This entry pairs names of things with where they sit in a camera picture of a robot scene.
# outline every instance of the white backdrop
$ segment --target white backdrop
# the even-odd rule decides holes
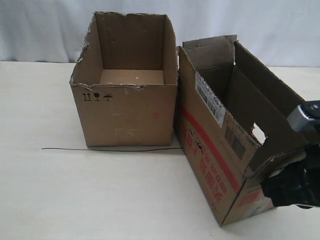
[[[0,60],[74,62],[94,11],[166,13],[178,45],[238,34],[268,66],[320,67],[320,0],[0,0]]]

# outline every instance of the table surface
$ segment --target table surface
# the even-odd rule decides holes
[[[42,149],[86,149],[73,67],[0,62],[0,239],[319,239],[319,208],[281,207],[219,227],[180,149]],[[320,68],[271,70],[319,99]]]

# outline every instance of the cardboard box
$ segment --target cardboard box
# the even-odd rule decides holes
[[[169,145],[177,82],[168,16],[95,12],[70,79],[87,146]]]
[[[303,102],[235,35],[179,48],[174,129],[220,225],[272,209],[260,182],[320,140],[294,132],[286,120]]]

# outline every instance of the barcode label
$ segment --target barcode label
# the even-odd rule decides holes
[[[195,89],[221,128],[224,123],[226,109],[198,72],[195,74]]]
[[[246,147],[229,126],[226,127],[224,138],[227,140],[235,154],[242,159],[246,152]]]

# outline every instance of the barcode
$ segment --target barcode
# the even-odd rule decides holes
[[[237,137],[235,132],[230,129],[230,127],[226,127],[225,135],[224,138],[227,140],[229,143],[230,147],[233,149],[235,154],[242,159],[246,152],[246,147],[243,145],[241,140]]]
[[[204,91],[202,91],[202,89],[201,89],[201,87],[199,85],[197,86],[197,90],[198,90],[200,96],[202,97],[203,101],[206,103],[206,105],[208,106],[208,108],[212,112],[212,114],[219,121],[219,114],[217,113],[217,111],[214,108],[214,106],[212,105],[212,103],[208,100],[206,94],[204,93]]]

